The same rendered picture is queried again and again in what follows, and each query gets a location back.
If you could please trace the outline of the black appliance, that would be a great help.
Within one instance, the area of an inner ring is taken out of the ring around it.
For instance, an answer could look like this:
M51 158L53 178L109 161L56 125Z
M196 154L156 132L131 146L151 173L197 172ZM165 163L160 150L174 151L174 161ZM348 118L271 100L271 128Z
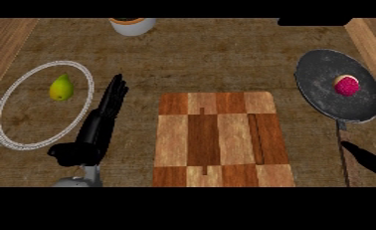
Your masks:
M283 17L277 20L278 26L343 26L349 18L292 18Z

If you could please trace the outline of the white cup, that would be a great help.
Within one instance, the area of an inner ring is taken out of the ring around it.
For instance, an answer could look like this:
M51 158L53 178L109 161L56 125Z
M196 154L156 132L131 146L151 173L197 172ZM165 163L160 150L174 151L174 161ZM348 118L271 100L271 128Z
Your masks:
M128 37L140 36L146 34L156 24L154 18L137 18L126 21L118 20L115 18L109 19L115 31Z

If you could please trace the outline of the checkered wooden cutting board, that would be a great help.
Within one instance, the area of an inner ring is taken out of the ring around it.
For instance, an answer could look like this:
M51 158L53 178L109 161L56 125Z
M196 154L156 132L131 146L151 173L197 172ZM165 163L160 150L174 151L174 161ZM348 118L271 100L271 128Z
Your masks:
M295 185L271 93L160 95L153 185Z

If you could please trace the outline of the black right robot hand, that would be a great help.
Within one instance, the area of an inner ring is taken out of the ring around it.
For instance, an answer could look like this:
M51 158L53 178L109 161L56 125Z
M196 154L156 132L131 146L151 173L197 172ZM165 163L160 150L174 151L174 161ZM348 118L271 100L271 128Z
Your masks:
M342 146L353 155L356 162L376 173L376 154L368 152L365 149L359 148L353 143L349 141L340 142Z

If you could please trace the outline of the dark grey frying pan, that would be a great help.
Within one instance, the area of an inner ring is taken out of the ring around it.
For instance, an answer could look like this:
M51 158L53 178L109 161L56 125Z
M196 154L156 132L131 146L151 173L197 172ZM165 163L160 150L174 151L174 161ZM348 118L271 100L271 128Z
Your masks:
M353 58L328 49L302 55L293 77L306 102L336 121L345 185L359 187L358 166L376 172L376 155L349 142L346 125L376 118L376 80Z

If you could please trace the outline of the pink cupcake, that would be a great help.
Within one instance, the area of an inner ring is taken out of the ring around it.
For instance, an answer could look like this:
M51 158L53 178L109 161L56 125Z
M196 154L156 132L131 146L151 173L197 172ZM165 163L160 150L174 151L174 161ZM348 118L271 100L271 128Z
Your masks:
M336 77L333 81L333 89L339 95L351 97L359 90L358 80L349 75Z

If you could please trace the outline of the green pear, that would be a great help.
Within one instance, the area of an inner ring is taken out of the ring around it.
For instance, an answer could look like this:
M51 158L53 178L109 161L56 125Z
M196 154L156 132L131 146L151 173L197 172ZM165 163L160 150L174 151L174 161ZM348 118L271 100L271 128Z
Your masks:
M73 94L73 84L69 76L63 74L50 86L50 98L54 101L64 101Z

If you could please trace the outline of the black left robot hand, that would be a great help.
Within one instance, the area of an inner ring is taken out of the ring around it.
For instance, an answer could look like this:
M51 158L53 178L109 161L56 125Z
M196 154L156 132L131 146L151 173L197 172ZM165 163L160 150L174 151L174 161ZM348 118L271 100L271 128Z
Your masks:
M129 88L116 74L107 85L98 107L90 111L73 142L54 144L47 154L57 159L62 166L94 166L106 155L115 120L121 111Z

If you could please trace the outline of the pale wooden block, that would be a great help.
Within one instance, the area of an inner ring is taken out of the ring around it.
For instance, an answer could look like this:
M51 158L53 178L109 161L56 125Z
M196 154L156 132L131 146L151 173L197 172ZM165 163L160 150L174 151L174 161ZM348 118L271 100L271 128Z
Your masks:
M376 18L352 18L345 30L376 77Z

